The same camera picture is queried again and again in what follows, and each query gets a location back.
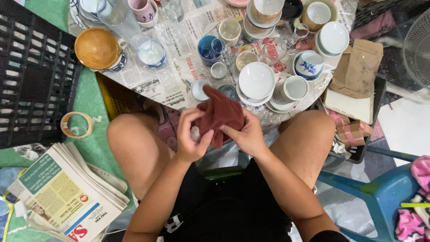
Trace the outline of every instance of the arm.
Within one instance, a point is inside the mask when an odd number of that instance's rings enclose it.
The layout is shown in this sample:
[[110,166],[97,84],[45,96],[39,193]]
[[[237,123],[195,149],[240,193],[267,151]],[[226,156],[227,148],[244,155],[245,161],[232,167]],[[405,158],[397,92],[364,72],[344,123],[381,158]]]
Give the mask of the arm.
[[243,113],[247,123],[240,132],[228,126],[220,129],[254,157],[276,202],[297,226],[302,240],[308,242],[324,230],[339,232],[309,187],[269,150],[258,117],[246,109]]
[[213,130],[203,135],[200,144],[191,139],[191,122],[204,115],[198,109],[184,110],[179,119],[178,152],[141,200],[133,214],[124,242],[156,241],[175,205],[182,179],[193,161],[203,157],[212,140]]

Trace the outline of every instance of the black cup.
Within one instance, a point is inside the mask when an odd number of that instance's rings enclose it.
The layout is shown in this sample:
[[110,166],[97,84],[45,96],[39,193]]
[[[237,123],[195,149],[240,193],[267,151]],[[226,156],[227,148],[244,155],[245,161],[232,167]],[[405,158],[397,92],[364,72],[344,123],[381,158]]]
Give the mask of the black cup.
[[300,0],[284,0],[281,19],[293,20],[300,17],[303,12],[303,4]]

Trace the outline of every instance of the hand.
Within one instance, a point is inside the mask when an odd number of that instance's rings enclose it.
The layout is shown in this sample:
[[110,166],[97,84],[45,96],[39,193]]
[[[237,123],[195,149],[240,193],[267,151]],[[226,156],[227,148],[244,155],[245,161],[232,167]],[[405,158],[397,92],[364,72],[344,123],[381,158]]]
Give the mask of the hand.
[[241,131],[226,125],[221,126],[219,129],[230,136],[242,151],[255,158],[261,157],[269,151],[269,147],[264,141],[260,121],[256,115],[244,108],[242,109],[246,124]]
[[204,114],[205,112],[200,109],[186,109],[182,111],[177,134],[178,152],[175,155],[177,160],[192,163],[205,155],[214,131],[209,130],[206,132],[200,144],[191,139],[190,133],[191,122],[201,118]]

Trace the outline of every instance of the person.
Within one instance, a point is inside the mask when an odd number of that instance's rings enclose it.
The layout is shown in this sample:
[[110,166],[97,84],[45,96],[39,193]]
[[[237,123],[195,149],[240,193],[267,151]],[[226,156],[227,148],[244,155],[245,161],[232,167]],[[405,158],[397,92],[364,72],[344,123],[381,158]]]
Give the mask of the person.
[[299,113],[280,125],[280,136],[268,147],[258,117],[243,113],[241,131],[220,129],[253,159],[240,175],[219,183],[207,181],[193,163],[213,136],[207,132],[200,143],[190,137],[203,111],[182,111],[176,153],[156,136],[154,110],[110,123],[109,146],[140,201],[124,242],[155,242],[159,236],[165,242],[291,241],[292,222],[304,242],[348,241],[313,193],[332,146],[333,119],[317,110]]

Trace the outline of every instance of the brown cloth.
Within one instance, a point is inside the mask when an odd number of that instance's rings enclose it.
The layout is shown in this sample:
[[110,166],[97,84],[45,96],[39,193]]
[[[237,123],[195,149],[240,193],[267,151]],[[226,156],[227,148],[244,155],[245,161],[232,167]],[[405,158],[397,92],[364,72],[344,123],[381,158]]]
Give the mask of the brown cloth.
[[211,145],[221,149],[224,133],[219,130],[223,124],[232,127],[235,130],[241,130],[245,125],[242,106],[226,97],[221,91],[216,90],[209,85],[203,86],[203,91],[210,100],[197,105],[197,108],[205,111],[205,115],[198,121],[200,135],[204,135],[209,130],[214,130]]

